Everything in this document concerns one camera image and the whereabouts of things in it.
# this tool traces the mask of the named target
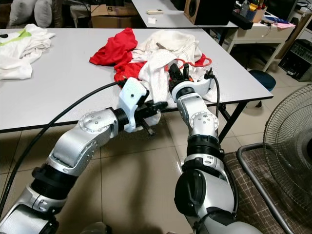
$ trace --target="table leg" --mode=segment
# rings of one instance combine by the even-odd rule
[[[222,132],[219,135],[219,142],[221,143],[226,134],[229,132],[235,121],[237,120],[238,116],[244,110],[245,106],[248,102],[240,102],[236,109],[234,110],[233,114],[230,116],[229,113],[225,109],[225,105],[221,105],[219,111],[224,116],[225,120],[227,121],[226,125],[224,126]]]
[[[223,28],[222,29],[222,34],[220,37],[219,45],[221,45],[221,46],[223,45],[224,39],[225,39],[228,32],[229,32],[229,28]]]
[[[269,66],[271,65],[271,63],[274,61],[275,56],[278,54],[278,52],[282,49],[282,47],[284,46],[285,43],[280,43],[280,45],[275,49],[275,51],[273,52],[272,56],[270,57],[270,59],[268,60],[267,64],[265,64],[264,68],[263,68],[263,72],[266,72],[267,69],[269,68]]]

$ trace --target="speaker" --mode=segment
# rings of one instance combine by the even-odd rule
[[[193,24],[227,25],[235,0],[186,0],[184,15]]]

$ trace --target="fan grill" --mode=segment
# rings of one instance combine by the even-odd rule
[[[284,192],[312,211],[312,85],[286,97],[266,123],[264,152]]]

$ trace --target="desk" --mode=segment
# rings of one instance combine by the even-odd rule
[[[237,30],[230,30],[226,40],[230,42],[228,53],[231,52],[235,44],[257,44],[257,43],[277,43],[279,44],[272,56],[268,60],[267,64],[263,68],[265,72],[270,64],[274,61],[275,56],[281,50],[285,41],[292,33],[294,27],[278,29],[277,26],[268,27],[261,23],[254,23],[250,30],[243,30],[238,28]]]
[[[83,95],[111,83],[113,67],[95,66],[89,63],[89,58],[105,45],[109,37],[121,30],[49,29],[56,36],[51,39],[52,46],[32,63],[32,77],[0,83],[0,132],[40,128]],[[2,34],[14,31],[18,29],[0,30]],[[155,31],[134,29],[134,34],[140,43]],[[194,35],[200,42],[201,51],[212,59],[214,73],[224,94],[221,97],[223,103],[240,103],[231,119],[227,119],[229,122],[224,130],[229,131],[248,101],[273,97],[202,29],[179,31]],[[120,88],[115,86],[97,93],[59,119],[58,125],[75,123],[90,111],[110,106],[116,108],[119,92]]]
[[[170,0],[132,0],[140,17],[147,28],[222,28],[219,44],[222,45],[230,28],[238,28],[236,24],[229,22],[227,25],[194,25],[185,17],[184,11],[175,8]],[[147,10],[161,9],[161,15],[148,15]],[[148,23],[149,17],[156,18],[156,24]]]

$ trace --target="tile floor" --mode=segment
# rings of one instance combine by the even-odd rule
[[[221,144],[226,153],[241,145],[261,142],[265,123],[275,106],[306,84],[288,77],[276,64],[268,72],[277,81],[272,91],[274,98],[263,101],[261,108],[244,110]],[[235,105],[227,108],[231,113]],[[220,118],[220,131],[224,124],[225,120]],[[36,144],[17,173],[5,212],[32,181],[32,169],[45,161],[57,139],[71,127],[51,128]],[[58,233],[78,234],[98,221],[112,226],[116,234],[192,232],[173,200],[181,173],[179,165],[186,156],[187,127],[178,112],[173,112],[164,114],[160,124],[153,128],[155,137],[148,137],[144,131],[121,133],[97,151],[57,215]],[[0,134],[0,194],[15,160],[38,131]]]

